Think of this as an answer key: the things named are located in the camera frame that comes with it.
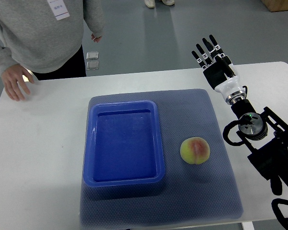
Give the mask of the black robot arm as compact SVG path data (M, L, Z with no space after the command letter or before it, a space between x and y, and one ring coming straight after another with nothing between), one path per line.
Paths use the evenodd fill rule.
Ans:
M270 181L272 193L277 196L271 203L276 219L288 230L288 218L279 208L288 206L288 200L279 197L282 185L288 187L288 125L268 107L257 113L246 96L244 87L226 98L237 120L225 126L223 139L229 145L245 145L250 150L250 163Z

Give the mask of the person's left hand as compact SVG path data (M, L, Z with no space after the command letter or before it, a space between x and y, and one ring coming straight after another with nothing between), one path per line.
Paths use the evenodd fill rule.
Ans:
M102 39L102 36L95 36L94 34L91 34L91 40L95 43L99 43Z

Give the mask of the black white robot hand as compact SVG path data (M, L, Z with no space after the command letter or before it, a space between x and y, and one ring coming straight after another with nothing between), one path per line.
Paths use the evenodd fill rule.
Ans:
M209 35L209 40L203 38L202 41L208 52L200 44L196 44L200 54L193 50L192 55L203 70L210 87L220 93L227 104L246 99L247 87L240 85L237 69L214 36Z

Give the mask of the person's right hand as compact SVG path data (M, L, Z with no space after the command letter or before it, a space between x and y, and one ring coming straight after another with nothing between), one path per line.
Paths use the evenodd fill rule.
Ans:
M31 94L23 76L25 76L31 84L35 83L32 74L19 64L8 67L1 75L7 95L14 101L25 100L25 96L22 92L27 95Z

